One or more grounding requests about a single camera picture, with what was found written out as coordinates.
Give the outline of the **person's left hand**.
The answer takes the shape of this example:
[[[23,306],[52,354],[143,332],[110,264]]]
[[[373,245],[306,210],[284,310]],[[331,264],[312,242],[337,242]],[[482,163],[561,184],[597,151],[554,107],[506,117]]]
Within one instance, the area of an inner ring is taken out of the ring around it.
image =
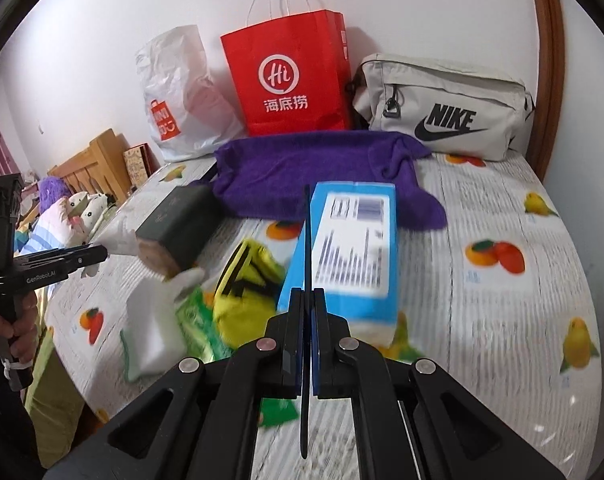
[[[0,338],[14,340],[10,344],[10,352],[14,358],[26,364],[34,357],[38,344],[36,294],[29,292],[21,298],[21,302],[22,313],[15,322],[9,322],[0,315]]]

